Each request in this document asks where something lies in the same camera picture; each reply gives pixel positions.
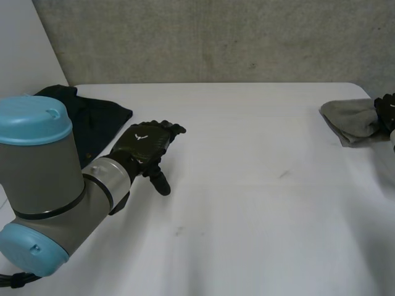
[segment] black glove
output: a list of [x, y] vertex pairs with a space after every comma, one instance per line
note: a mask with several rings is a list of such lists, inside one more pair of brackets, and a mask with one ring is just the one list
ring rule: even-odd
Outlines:
[[380, 128], [389, 134], [395, 130], [395, 94], [386, 94], [375, 99], [375, 108]]
[[127, 152], [138, 163], [138, 174], [149, 177], [162, 195], [170, 194], [170, 185], [159, 168], [161, 157], [179, 134], [186, 133], [180, 125], [168, 121], [142, 122], [130, 126], [112, 148], [113, 152]]

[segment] crumpled gray towel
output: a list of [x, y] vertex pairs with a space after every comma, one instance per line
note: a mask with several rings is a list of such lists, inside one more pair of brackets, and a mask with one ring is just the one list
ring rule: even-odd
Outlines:
[[389, 140], [388, 134], [380, 130], [372, 99], [327, 102], [321, 106], [320, 113], [343, 147]]

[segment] teal cap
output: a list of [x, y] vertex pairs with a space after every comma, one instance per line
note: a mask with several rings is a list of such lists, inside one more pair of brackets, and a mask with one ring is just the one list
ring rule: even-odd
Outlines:
[[51, 97], [23, 96], [0, 99], [0, 144], [43, 145], [72, 131], [66, 107]]
[[50, 276], [68, 253], [56, 242], [32, 228], [9, 223], [0, 232], [0, 252], [15, 266], [36, 276]]

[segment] white logo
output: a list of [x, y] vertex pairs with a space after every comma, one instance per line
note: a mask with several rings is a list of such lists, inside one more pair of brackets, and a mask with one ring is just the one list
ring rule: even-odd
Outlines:
[[139, 140], [141, 140], [141, 139], [148, 138], [148, 136], [139, 137], [137, 134], [135, 134], [135, 137], [136, 137], [137, 141], [139, 141]]

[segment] white table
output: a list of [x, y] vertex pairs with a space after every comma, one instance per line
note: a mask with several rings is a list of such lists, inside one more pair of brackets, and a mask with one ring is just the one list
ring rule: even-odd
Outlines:
[[[184, 125], [148, 180], [55, 275], [10, 295], [395, 295], [395, 154], [342, 148], [318, 108], [348, 83], [81, 85]], [[1, 225], [12, 219], [9, 205]], [[0, 273], [17, 270], [0, 257]]]

